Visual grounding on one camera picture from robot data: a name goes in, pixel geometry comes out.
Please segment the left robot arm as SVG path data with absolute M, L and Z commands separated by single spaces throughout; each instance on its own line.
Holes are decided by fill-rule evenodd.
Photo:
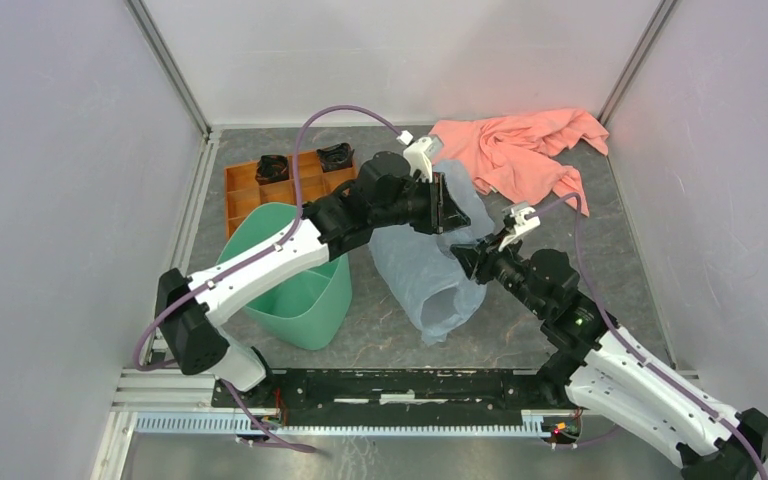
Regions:
M 231 259 L 185 276 L 173 268 L 158 280 L 155 326 L 187 376 L 208 372 L 230 382 L 250 407 L 266 405 L 274 381 L 265 362 L 221 332 L 232 315 L 293 276 L 369 243 L 378 228 L 408 225 L 436 235 L 468 226 L 439 172 L 422 172 L 402 155 L 379 152 L 357 176 L 307 202 L 287 225 Z

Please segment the green plastic trash bin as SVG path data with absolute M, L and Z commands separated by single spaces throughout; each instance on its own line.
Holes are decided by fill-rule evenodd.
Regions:
M 267 203 L 254 209 L 230 236 L 217 261 L 223 263 L 279 232 L 296 207 Z M 304 272 L 252 300 L 244 311 L 278 339 L 306 350 L 327 346 L 343 325 L 352 301 L 349 258 L 344 255 Z

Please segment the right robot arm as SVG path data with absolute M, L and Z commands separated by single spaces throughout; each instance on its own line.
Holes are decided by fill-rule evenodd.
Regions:
M 654 357 L 582 293 L 566 253 L 529 258 L 488 237 L 450 248 L 468 279 L 499 283 L 531 311 L 556 351 L 537 392 L 551 408 L 569 402 L 612 421 L 657 450 L 684 479 L 765 479 L 768 416 L 704 393 Z

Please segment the translucent blue trash bag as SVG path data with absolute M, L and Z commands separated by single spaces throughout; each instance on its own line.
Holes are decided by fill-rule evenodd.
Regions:
M 442 160 L 434 171 L 445 176 L 470 225 L 440 235 L 424 235 L 408 225 L 391 226 L 376 230 L 369 242 L 378 273 L 427 345 L 445 341 L 476 313 L 486 296 L 487 287 L 466 277 L 450 246 L 472 244 L 495 228 L 461 162 Z

